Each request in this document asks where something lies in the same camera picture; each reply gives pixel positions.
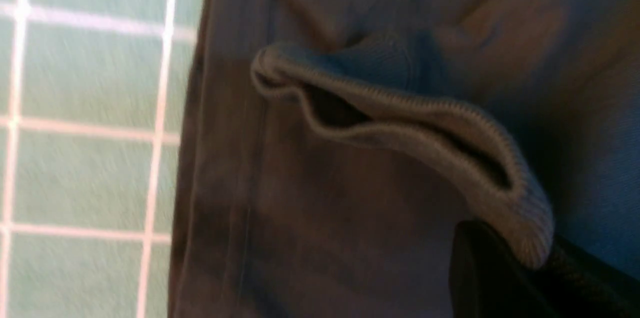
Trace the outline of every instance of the clothing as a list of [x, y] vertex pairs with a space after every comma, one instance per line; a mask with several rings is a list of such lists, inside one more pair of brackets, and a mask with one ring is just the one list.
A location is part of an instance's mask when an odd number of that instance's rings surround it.
[[640, 0], [205, 0], [169, 315], [451, 316], [473, 216], [530, 269], [555, 233], [640, 279], [638, 22]]

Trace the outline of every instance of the black object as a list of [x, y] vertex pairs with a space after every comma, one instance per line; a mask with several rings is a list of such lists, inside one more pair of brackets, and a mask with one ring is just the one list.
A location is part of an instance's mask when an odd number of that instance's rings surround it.
[[560, 236], [544, 268], [527, 270], [479, 221], [455, 227], [449, 289], [455, 318], [640, 316], [635, 279]]

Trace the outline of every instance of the wrinkled cloth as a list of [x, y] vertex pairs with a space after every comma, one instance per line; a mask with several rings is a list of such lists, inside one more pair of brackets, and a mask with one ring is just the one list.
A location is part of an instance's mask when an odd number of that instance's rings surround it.
[[[640, 279], [638, 22], [640, 0], [205, 0], [169, 316], [451, 316], [454, 227], [471, 217], [530, 268], [555, 232]], [[386, 33], [417, 40], [400, 44], [417, 71], [373, 54], [340, 61]], [[412, 100], [462, 104], [489, 124], [407, 115], [305, 74], [283, 80], [274, 72], [289, 72], [284, 61], [264, 59], [274, 52]], [[252, 75], [261, 57], [270, 63]], [[316, 125], [300, 93], [262, 89], [283, 83], [311, 92]], [[388, 120], [421, 122], [448, 149], [416, 136], [395, 147], [338, 139], [317, 124]], [[485, 209], [489, 193], [528, 204]]]

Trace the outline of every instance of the white grout line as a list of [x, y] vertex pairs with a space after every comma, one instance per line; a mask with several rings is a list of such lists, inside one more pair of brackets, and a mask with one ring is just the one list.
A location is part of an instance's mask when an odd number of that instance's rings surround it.
[[[0, 127], [9, 127], [11, 119], [0, 115]], [[20, 117], [18, 128], [23, 131], [46, 132], [56, 134], [70, 134], [74, 136], [87, 136], [92, 138], [106, 138], [123, 141], [153, 142], [154, 132], [142, 129], [126, 128], [118, 126], [99, 126], [94, 124], [82, 124], [64, 120], [41, 119], [36, 117]], [[162, 143], [165, 145], [180, 145], [178, 133], [162, 135]]]
[[[18, 8], [9, 2], [0, 1], [0, 16], [15, 18]], [[66, 26], [94, 31], [108, 31], [129, 36], [151, 36], [162, 38], [165, 28], [155, 22], [138, 21], [124, 17], [78, 12], [50, 6], [30, 6], [27, 20], [52, 26]], [[196, 30], [185, 26], [175, 27], [173, 39], [178, 42], [195, 44]]]
[[160, 172], [162, 142], [163, 134], [165, 131], [165, 111], [167, 108], [169, 64], [171, 61], [171, 48], [173, 43], [172, 40], [174, 38], [174, 15], [176, 15], [176, 0], [166, 0], [166, 16], [164, 18], [164, 33], [162, 34], [162, 60], [160, 61], [158, 98], [155, 110], [155, 136], [153, 138], [153, 154], [151, 155], [149, 188], [148, 195], [146, 197], [144, 241], [142, 242], [140, 277], [138, 280], [139, 285], [137, 289], [137, 318], [145, 318], [145, 311], [147, 307], [147, 285], [149, 284], [151, 243], [153, 241], [154, 218], [156, 215], [156, 196], [158, 193], [158, 174]]
[[[82, 227], [62, 227], [37, 224], [13, 223], [10, 228], [3, 226], [1, 229], [12, 233], [30, 234], [34, 236], [52, 236], [68, 238], [91, 238], [105, 241], [143, 241], [145, 234], [137, 231], [91, 229]], [[157, 243], [170, 243], [169, 234], [154, 234], [153, 241]]]
[[32, 6], [29, 20], [44, 24], [87, 28], [97, 31], [114, 31], [135, 36], [160, 37], [163, 31], [162, 24], [107, 17], [92, 13], [69, 12], [68, 10], [43, 6]]
[[18, 160], [18, 140], [23, 65], [25, 62], [25, 42], [29, 0], [16, 0], [14, 12], [15, 31], [13, 53], [11, 55], [11, 88], [9, 91], [9, 137], [7, 139], [6, 165], [4, 172], [4, 195], [2, 197], [2, 222], [7, 229], [2, 239], [0, 257], [0, 318], [7, 318], [9, 305], [9, 261], [11, 255], [11, 227], [13, 215], [14, 186], [16, 183], [16, 161]]

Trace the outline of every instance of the fabric fold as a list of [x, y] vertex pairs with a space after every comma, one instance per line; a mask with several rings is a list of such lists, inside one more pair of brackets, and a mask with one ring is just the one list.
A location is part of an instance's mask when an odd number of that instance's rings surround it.
[[251, 78], [267, 99], [295, 99], [327, 140], [403, 152], [433, 168], [527, 268], [551, 251], [551, 204], [517, 143], [455, 90], [429, 54], [428, 36], [386, 33], [333, 54], [294, 44], [266, 47]]

